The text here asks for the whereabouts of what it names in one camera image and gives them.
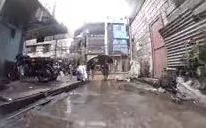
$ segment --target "wet concrete ground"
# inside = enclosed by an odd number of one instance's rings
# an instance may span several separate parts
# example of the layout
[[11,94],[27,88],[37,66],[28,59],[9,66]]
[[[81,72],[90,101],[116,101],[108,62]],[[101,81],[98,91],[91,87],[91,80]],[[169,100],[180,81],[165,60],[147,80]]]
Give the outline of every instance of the wet concrete ground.
[[205,114],[154,94],[126,91],[123,85],[90,82],[2,127],[206,128]]

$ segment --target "red door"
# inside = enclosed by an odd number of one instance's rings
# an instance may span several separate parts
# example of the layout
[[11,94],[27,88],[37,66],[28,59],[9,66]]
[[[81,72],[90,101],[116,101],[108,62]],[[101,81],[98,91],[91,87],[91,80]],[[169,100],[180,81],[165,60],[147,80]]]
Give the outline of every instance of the red door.
[[164,40],[159,33],[159,30],[163,28],[163,22],[161,18],[158,18],[151,25],[151,43],[152,43],[152,55],[153,55],[153,76],[160,78],[162,71],[167,67],[167,55]]

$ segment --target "multi-story building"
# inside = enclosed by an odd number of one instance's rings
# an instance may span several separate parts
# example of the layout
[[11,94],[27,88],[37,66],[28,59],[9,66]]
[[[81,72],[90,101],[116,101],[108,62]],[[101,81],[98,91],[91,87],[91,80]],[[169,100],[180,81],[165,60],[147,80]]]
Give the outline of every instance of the multi-story building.
[[129,70],[129,31],[126,17],[108,17],[107,21],[108,55],[113,58],[114,72]]
[[77,42],[81,49],[85,48],[87,60],[105,54],[114,60],[112,72],[128,71],[129,38],[126,18],[108,18],[106,22],[86,24],[77,30],[75,36],[82,37],[83,41]]
[[47,36],[43,41],[38,39],[27,40],[24,43],[23,53],[31,57],[55,57],[67,58],[70,53],[69,47],[72,42],[67,34]]

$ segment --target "white building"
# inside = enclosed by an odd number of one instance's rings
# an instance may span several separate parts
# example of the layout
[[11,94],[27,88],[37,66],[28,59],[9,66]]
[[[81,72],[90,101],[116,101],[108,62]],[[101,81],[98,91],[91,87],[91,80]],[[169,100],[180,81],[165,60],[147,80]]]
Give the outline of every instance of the white building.
[[48,36],[42,42],[38,39],[27,40],[23,51],[31,57],[67,58],[72,41],[66,34]]

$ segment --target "curb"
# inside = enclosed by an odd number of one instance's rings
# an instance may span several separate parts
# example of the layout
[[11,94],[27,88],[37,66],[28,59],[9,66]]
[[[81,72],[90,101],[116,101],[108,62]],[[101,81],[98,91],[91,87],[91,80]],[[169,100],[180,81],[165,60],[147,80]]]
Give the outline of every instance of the curb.
[[81,85],[84,85],[85,83],[86,82],[75,82],[75,83],[70,84],[68,86],[55,88],[52,90],[48,90],[46,92],[41,92],[41,93],[33,94],[31,96],[27,96],[27,97],[24,97],[22,99],[17,99],[17,100],[14,100],[12,102],[3,103],[0,105],[0,115],[12,113],[15,110],[19,110],[21,108],[24,108],[24,107],[28,106],[29,104],[32,104],[32,103],[34,103],[40,99],[46,98],[48,96],[54,96],[54,95],[58,95],[58,94],[63,93],[63,92],[69,92],[73,89],[80,87]]

